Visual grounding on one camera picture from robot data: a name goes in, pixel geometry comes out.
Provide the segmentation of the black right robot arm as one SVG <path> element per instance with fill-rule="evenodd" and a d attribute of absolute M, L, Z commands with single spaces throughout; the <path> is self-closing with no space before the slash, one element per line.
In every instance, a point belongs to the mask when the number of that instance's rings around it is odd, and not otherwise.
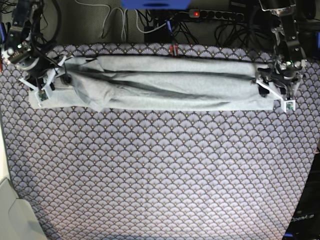
<path fill-rule="evenodd" d="M 62 25 L 62 12 L 56 0 L 52 1 L 56 10 L 57 23 L 50 40 L 46 40 L 41 30 L 45 3 L 43 0 L 19 0 L 12 13 L 11 25 L 4 33 L 1 24 L 1 59 L 8 65 L 27 72 L 27 82 L 41 89 L 45 84 L 54 90 L 54 83 L 49 80 L 49 73 L 58 73 L 61 57 L 49 58 L 47 53 L 57 45 L 57 37 Z"/>

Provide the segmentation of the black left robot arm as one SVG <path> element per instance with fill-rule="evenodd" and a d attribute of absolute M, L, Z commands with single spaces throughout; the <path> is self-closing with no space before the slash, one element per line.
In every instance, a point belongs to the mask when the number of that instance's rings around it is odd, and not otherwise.
<path fill-rule="evenodd" d="M 260 0 L 250 14 L 249 29 L 253 32 L 253 21 L 258 13 L 269 14 L 270 32 L 274 46 L 272 64 L 258 68 L 256 83 L 259 94 L 279 94 L 281 100 L 293 100 L 303 79 L 301 71 L 306 66 L 306 55 L 299 41 L 296 21 L 296 2 L 294 0 Z"/>

